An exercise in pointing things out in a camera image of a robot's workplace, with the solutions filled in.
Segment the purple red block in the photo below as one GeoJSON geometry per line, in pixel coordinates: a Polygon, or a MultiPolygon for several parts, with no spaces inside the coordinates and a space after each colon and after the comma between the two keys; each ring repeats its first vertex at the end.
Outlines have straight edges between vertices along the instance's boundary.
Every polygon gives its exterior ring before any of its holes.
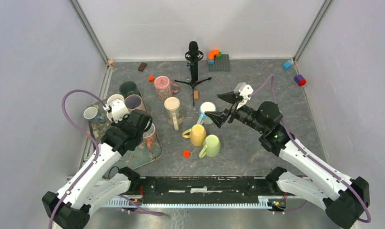
{"type": "Polygon", "coordinates": [[[306,79],[301,74],[296,75],[294,81],[299,87],[304,86],[307,83],[306,79]]]}

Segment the tall seashell cream mug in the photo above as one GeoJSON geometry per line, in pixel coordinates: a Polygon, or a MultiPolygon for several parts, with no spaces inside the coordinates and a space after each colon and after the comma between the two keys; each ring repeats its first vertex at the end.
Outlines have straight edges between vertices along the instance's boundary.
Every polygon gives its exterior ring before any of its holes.
{"type": "Polygon", "coordinates": [[[180,124],[184,121],[180,100],[176,97],[169,97],[164,101],[164,108],[168,123],[178,131],[180,124]]]}

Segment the blue white mug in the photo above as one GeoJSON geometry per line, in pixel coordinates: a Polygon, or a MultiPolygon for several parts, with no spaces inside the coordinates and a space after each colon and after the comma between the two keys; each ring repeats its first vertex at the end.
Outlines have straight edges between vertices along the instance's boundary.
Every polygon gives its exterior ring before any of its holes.
{"type": "Polygon", "coordinates": [[[216,106],[212,102],[204,102],[199,108],[199,118],[197,124],[199,125],[210,125],[213,121],[205,114],[205,112],[214,112],[216,111],[216,106]]]}

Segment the orange curved block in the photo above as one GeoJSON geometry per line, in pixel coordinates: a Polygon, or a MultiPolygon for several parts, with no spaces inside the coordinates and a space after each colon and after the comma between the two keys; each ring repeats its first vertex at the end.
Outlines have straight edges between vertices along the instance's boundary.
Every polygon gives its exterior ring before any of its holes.
{"type": "Polygon", "coordinates": [[[218,50],[218,49],[211,50],[211,51],[209,51],[209,53],[208,53],[208,59],[209,59],[209,60],[213,60],[213,59],[215,59],[216,56],[218,56],[218,55],[219,55],[219,50],[218,50]]]}

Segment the floral green tray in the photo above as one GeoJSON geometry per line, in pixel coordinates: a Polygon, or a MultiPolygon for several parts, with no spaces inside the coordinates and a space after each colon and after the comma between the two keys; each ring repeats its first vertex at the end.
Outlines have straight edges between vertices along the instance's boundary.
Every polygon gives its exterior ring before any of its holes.
{"type": "MultiPolygon", "coordinates": [[[[107,118],[106,112],[103,109],[100,102],[96,101],[89,105],[89,107],[95,107],[98,110],[98,115],[104,118],[104,123],[88,122],[89,133],[98,142],[101,142],[101,138],[105,134],[106,130],[111,127],[111,123],[107,118]]],[[[122,158],[119,159],[114,165],[117,167],[129,167],[131,169],[139,168],[146,165],[162,155],[162,144],[159,136],[152,142],[150,148],[147,147],[146,142],[143,141],[134,151],[128,151],[122,158]]]]}

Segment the iridescent pink mug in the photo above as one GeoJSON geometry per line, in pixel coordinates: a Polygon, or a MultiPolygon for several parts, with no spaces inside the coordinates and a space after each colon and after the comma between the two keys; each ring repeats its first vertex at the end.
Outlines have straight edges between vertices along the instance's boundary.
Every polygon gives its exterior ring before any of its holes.
{"type": "Polygon", "coordinates": [[[143,99],[137,94],[127,96],[124,100],[124,104],[128,109],[129,113],[131,113],[135,109],[147,111],[143,99]]]}

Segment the wooden block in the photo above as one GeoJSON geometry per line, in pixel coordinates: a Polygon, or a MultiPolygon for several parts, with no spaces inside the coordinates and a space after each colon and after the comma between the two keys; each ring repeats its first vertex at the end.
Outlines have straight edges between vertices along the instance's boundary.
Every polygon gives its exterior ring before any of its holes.
{"type": "Polygon", "coordinates": [[[193,92],[193,99],[195,100],[195,101],[198,101],[199,100],[199,91],[197,91],[197,90],[194,90],[194,92],[193,92]]]}

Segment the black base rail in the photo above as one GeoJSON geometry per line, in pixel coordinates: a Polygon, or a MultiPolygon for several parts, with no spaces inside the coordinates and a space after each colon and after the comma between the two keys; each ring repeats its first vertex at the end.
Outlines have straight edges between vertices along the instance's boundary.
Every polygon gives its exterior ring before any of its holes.
{"type": "Polygon", "coordinates": [[[124,194],[144,204],[252,204],[284,192],[264,177],[141,177],[124,194]]]}

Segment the yellow-green octagonal mug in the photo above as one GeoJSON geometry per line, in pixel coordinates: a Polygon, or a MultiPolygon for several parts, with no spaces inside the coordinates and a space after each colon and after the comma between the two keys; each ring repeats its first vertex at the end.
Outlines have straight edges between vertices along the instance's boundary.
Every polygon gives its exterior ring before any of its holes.
{"type": "Polygon", "coordinates": [[[110,108],[123,108],[126,107],[124,103],[124,97],[121,94],[114,94],[107,99],[107,104],[110,108]]]}

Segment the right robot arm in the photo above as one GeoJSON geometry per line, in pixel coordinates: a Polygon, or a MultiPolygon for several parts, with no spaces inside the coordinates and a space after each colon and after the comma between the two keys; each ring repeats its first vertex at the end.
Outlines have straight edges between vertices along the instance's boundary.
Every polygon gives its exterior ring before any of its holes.
{"type": "Polygon", "coordinates": [[[261,134],[259,142],[265,150],[304,173],[305,177],[298,177],[284,168],[275,168],[267,175],[265,185],[270,194],[282,191],[300,197],[318,206],[343,229],[350,229],[356,221],[371,222],[368,182],[338,171],[305,147],[284,124],[276,103],[265,101],[254,110],[240,106],[243,97],[234,92],[217,96],[232,105],[224,111],[205,112],[218,127],[238,120],[261,134]]]}

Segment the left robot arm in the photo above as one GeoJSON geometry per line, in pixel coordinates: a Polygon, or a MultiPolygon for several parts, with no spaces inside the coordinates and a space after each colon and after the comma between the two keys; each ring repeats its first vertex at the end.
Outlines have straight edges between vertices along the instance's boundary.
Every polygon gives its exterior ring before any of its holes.
{"type": "Polygon", "coordinates": [[[109,128],[96,145],[93,156],[57,192],[46,192],[42,203],[54,224],[63,229],[82,229],[90,217],[104,204],[119,194],[135,194],[140,189],[137,174],[125,167],[112,179],[96,187],[105,172],[128,151],[133,151],[143,141],[143,133],[152,125],[151,115],[143,110],[133,110],[126,119],[109,128]]]}

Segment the red cube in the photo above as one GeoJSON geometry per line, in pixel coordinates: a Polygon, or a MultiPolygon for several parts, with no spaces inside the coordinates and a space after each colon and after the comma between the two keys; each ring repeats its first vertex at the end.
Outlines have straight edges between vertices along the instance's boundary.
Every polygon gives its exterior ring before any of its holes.
{"type": "Polygon", "coordinates": [[[188,151],[188,150],[185,150],[185,151],[183,151],[183,157],[186,157],[186,158],[188,158],[189,156],[190,156],[190,151],[188,151]]]}

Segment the grey lego baseplate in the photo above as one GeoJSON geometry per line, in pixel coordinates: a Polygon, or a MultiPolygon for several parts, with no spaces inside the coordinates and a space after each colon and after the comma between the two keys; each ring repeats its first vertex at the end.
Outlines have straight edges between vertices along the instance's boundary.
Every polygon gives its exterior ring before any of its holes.
{"type": "Polygon", "coordinates": [[[208,71],[210,72],[229,72],[230,59],[228,54],[222,54],[222,57],[219,59],[214,59],[214,64],[208,64],[208,71]]]}

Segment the small grey-blue mug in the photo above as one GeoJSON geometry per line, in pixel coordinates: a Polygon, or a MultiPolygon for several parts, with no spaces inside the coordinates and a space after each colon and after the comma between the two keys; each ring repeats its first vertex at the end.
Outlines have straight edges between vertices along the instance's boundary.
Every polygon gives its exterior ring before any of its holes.
{"type": "Polygon", "coordinates": [[[83,112],[83,117],[94,124],[102,124],[105,122],[104,117],[99,114],[99,110],[94,107],[88,107],[83,112]]]}

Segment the blue block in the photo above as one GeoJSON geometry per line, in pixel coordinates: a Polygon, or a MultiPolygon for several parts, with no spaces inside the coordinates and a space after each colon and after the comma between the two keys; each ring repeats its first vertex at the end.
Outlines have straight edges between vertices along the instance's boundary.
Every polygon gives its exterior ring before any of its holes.
{"type": "Polygon", "coordinates": [[[293,65],[293,62],[292,62],[292,60],[287,60],[283,65],[282,65],[282,67],[284,68],[284,69],[289,69],[291,66],[293,65]]]}

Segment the dark green mug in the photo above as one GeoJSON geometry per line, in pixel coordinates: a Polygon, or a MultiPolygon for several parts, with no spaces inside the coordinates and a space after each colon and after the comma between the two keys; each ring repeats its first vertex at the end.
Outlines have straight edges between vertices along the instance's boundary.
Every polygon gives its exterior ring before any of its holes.
{"type": "Polygon", "coordinates": [[[120,94],[125,98],[127,98],[130,95],[136,94],[138,96],[141,96],[141,93],[133,81],[125,81],[123,82],[119,87],[120,94]]]}

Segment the light green mug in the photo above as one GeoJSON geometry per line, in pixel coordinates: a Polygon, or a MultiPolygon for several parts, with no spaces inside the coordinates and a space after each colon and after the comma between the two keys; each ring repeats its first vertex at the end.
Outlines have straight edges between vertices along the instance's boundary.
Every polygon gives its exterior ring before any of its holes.
{"type": "Polygon", "coordinates": [[[199,158],[203,158],[204,156],[214,157],[218,155],[220,147],[220,139],[216,135],[208,135],[203,142],[203,148],[199,153],[199,158]]]}

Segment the yellow mug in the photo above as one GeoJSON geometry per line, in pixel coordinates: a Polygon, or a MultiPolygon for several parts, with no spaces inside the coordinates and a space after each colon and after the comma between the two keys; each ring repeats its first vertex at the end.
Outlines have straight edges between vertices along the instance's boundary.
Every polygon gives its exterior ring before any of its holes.
{"type": "Polygon", "coordinates": [[[194,146],[201,146],[206,138],[206,130],[203,125],[196,124],[182,133],[182,137],[189,138],[194,146]]]}

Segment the salmon flower mug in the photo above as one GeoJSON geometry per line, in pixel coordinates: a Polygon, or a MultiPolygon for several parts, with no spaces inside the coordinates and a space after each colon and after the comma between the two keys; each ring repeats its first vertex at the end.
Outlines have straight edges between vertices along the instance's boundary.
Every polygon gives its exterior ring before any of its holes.
{"type": "Polygon", "coordinates": [[[146,144],[148,149],[152,148],[154,141],[156,140],[156,128],[155,125],[152,124],[148,131],[143,133],[143,141],[146,144]]]}

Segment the pink ghost pattern mug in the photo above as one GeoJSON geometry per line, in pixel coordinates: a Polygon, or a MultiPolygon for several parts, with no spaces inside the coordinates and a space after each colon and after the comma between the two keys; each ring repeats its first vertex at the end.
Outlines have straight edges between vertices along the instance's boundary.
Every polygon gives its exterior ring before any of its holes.
{"type": "Polygon", "coordinates": [[[158,99],[163,102],[180,91],[179,85],[172,82],[167,76],[158,76],[154,79],[153,85],[156,89],[158,99]]]}

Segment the black microphone on tripod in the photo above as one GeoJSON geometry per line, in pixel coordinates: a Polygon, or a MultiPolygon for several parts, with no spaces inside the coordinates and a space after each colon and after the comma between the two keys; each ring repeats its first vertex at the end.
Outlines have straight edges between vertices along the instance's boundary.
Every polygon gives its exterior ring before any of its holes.
{"type": "Polygon", "coordinates": [[[189,43],[189,50],[185,53],[184,57],[188,61],[187,67],[190,69],[191,80],[189,82],[175,80],[175,82],[189,85],[192,88],[192,94],[194,95],[194,88],[205,81],[211,80],[212,77],[208,77],[200,81],[198,79],[198,61],[203,59],[204,54],[199,50],[198,43],[196,41],[191,41],[189,43]]]}

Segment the green lego brick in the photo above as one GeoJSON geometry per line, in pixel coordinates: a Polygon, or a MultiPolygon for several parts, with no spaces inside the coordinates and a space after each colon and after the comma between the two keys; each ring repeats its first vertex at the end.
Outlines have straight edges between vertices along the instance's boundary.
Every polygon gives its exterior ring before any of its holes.
{"type": "Polygon", "coordinates": [[[218,52],[216,55],[215,55],[216,59],[219,59],[222,57],[222,53],[221,52],[218,52]]]}

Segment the brown block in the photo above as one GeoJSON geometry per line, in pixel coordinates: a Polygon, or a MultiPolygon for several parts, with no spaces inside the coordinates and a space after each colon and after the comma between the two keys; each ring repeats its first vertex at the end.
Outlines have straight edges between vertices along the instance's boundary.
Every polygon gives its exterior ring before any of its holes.
{"type": "Polygon", "coordinates": [[[140,72],[143,72],[145,70],[145,68],[147,67],[147,63],[145,62],[142,62],[139,67],[138,67],[138,71],[140,72]]]}

